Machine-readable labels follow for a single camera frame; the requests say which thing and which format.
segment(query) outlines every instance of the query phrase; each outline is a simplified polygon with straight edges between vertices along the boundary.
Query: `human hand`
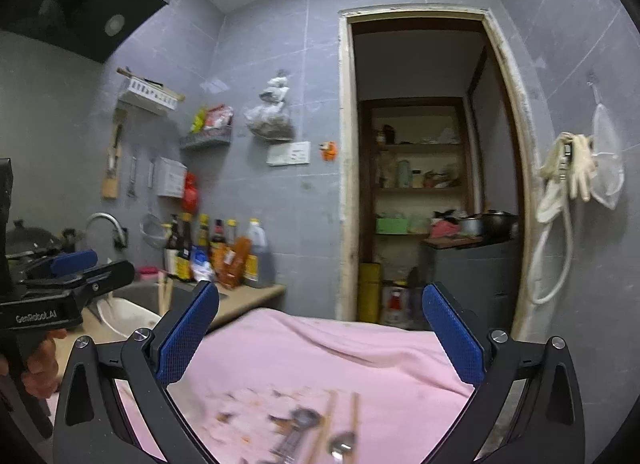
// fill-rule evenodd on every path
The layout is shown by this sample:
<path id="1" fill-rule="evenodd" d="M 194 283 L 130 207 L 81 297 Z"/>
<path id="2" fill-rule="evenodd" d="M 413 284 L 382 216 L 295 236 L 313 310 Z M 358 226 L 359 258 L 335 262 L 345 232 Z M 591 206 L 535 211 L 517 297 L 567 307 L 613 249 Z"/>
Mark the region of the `human hand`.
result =
<path id="1" fill-rule="evenodd" d="M 64 339 L 65 329 L 47 332 L 36 351 L 27 359 L 27 371 L 22 373 L 22 383 L 29 394 L 38 399 L 48 399 L 58 387 L 58 362 L 56 361 L 56 343 L 53 338 Z M 0 375 L 9 373 L 9 363 L 0 354 Z"/>

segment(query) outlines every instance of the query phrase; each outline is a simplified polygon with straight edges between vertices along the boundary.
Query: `blue gripper pad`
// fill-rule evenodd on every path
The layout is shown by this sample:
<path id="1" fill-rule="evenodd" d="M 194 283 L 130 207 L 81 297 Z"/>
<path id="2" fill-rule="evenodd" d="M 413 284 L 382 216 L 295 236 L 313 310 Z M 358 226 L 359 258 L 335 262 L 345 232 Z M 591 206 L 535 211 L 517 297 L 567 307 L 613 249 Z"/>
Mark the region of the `blue gripper pad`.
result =
<path id="1" fill-rule="evenodd" d="M 422 312 L 436 333 L 460 380 L 473 385 L 482 383 L 484 380 L 482 348 L 433 284 L 424 288 Z"/>
<path id="2" fill-rule="evenodd" d="M 98 263 L 98 255 L 94 250 L 78 251 L 55 257 L 51 261 L 50 270 L 56 277 L 64 277 L 73 273 L 81 273 Z"/>
<path id="3" fill-rule="evenodd" d="M 158 351 L 156 379 L 163 386 L 179 381 L 218 313 L 218 288 L 208 284 L 191 302 Z"/>

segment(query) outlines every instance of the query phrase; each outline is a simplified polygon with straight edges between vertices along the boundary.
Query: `green container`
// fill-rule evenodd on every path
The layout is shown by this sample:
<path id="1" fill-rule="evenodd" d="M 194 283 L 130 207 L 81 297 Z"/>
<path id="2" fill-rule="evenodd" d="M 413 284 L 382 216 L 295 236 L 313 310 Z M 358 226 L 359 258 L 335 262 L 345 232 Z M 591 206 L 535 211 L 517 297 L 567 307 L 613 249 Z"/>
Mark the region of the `green container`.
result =
<path id="1" fill-rule="evenodd" d="M 408 231 L 408 219 L 376 219 L 376 233 L 382 235 L 406 235 Z"/>

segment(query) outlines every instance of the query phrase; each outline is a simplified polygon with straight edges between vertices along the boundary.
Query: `metal screw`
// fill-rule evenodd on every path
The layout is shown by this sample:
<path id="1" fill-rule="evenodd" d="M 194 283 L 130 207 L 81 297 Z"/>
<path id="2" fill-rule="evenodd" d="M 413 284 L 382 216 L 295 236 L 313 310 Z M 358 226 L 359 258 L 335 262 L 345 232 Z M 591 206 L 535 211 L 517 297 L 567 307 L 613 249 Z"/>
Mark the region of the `metal screw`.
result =
<path id="1" fill-rule="evenodd" d="M 553 338 L 551 338 L 551 345 L 553 345 L 557 349 L 563 349 L 564 347 L 566 347 L 566 343 L 560 336 L 553 336 Z"/>
<path id="2" fill-rule="evenodd" d="M 506 343 L 509 339 L 509 335 L 504 330 L 494 330 L 491 333 L 491 339 L 496 343 Z"/>
<path id="3" fill-rule="evenodd" d="M 86 347 L 87 345 L 89 345 L 90 341 L 91 341 L 91 338 L 89 338 L 89 336 L 80 336 L 76 340 L 76 347 L 78 347 L 79 349 L 82 349 L 82 348 Z"/>
<path id="4" fill-rule="evenodd" d="M 151 334 L 151 331 L 146 327 L 143 327 L 142 329 L 136 329 L 136 331 L 133 333 L 133 339 L 136 341 L 142 341 L 147 339 L 149 337 L 149 334 Z"/>

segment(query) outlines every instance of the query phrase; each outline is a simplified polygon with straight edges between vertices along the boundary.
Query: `countertop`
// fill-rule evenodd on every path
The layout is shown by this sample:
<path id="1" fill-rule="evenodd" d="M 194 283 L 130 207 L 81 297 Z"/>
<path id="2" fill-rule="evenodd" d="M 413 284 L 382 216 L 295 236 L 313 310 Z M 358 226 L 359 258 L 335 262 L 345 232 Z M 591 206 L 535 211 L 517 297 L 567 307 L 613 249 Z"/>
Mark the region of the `countertop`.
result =
<path id="1" fill-rule="evenodd" d="M 212 329 L 229 323 L 251 309 L 260 307 L 263 303 L 271 300 L 271 298 L 284 294 L 286 289 L 284 285 L 280 284 L 265 287 L 264 289 L 254 289 L 247 285 L 241 285 L 232 290 L 225 289 L 220 284 L 216 285 L 218 286 L 220 293 L 227 295 L 228 298 L 220 300 L 218 314 L 216 314 L 213 322 L 211 322 Z M 58 378 L 60 379 L 62 379 L 62 376 L 65 373 L 66 362 L 69 359 L 69 354 L 71 354 L 73 343 L 80 336 L 91 336 L 96 343 L 110 343 L 112 341 L 118 341 L 118 338 L 113 331 L 101 324 L 94 314 L 92 314 L 88 309 L 84 309 L 82 311 L 82 320 L 82 325 L 73 332 L 70 332 L 65 339 L 55 340 L 56 359 L 59 367 Z"/>

